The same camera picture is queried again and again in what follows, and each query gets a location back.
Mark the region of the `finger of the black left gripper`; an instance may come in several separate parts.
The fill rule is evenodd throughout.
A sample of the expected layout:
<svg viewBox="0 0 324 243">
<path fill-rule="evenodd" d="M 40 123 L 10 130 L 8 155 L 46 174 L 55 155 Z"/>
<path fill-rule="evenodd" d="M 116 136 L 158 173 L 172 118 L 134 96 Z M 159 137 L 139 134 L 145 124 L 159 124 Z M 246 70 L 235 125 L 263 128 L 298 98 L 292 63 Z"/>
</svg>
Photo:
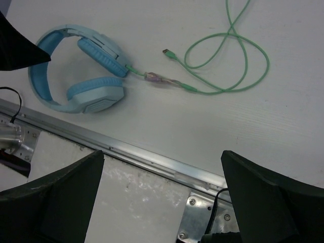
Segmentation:
<svg viewBox="0 0 324 243">
<path fill-rule="evenodd" d="M 50 55 L 20 34 L 1 14 L 1 71 L 12 71 L 51 61 Z"/>
</svg>

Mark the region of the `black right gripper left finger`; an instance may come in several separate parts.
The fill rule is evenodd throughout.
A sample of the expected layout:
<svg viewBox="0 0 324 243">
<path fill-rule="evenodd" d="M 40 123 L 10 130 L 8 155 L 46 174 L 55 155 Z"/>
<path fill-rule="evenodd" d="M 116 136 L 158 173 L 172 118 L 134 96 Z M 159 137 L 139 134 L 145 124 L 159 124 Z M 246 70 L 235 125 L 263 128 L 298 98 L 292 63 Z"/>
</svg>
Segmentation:
<svg viewBox="0 0 324 243">
<path fill-rule="evenodd" d="M 1 242 L 85 242 L 104 166 L 95 151 L 1 192 Z"/>
</svg>

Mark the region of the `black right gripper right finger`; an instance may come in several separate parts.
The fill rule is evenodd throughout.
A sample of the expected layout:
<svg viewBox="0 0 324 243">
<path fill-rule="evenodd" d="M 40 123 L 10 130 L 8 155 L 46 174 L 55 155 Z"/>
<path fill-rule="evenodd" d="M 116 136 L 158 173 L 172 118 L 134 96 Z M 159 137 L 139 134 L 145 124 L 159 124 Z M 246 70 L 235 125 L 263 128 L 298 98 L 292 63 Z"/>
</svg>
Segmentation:
<svg viewBox="0 0 324 243">
<path fill-rule="evenodd" d="M 226 150 L 222 168 L 243 242 L 323 242 L 323 189 Z"/>
</svg>

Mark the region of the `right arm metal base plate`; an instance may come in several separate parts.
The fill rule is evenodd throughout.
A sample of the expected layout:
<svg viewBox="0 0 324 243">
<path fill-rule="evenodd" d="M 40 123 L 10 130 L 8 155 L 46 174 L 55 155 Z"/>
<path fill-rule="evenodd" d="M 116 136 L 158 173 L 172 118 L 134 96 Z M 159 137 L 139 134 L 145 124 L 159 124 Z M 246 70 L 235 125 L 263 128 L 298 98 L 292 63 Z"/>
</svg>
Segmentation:
<svg viewBox="0 0 324 243">
<path fill-rule="evenodd" d="M 176 242 L 200 242 L 207 228 L 214 197 L 191 191 L 186 202 Z M 218 198 L 218 209 L 211 233 L 239 232 L 235 212 L 229 193 L 222 192 Z"/>
</svg>

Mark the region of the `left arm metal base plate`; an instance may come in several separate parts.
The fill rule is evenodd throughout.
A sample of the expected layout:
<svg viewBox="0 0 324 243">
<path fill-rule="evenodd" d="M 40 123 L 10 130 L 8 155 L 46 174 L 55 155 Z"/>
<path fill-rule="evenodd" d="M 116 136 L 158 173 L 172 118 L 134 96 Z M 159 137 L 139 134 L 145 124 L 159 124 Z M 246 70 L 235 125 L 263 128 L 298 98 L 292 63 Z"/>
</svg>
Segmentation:
<svg viewBox="0 0 324 243">
<path fill-rule="evenodd" d="M 31 163 L 40 130 L 1 118 L 1 150 Z"/>
</svg>

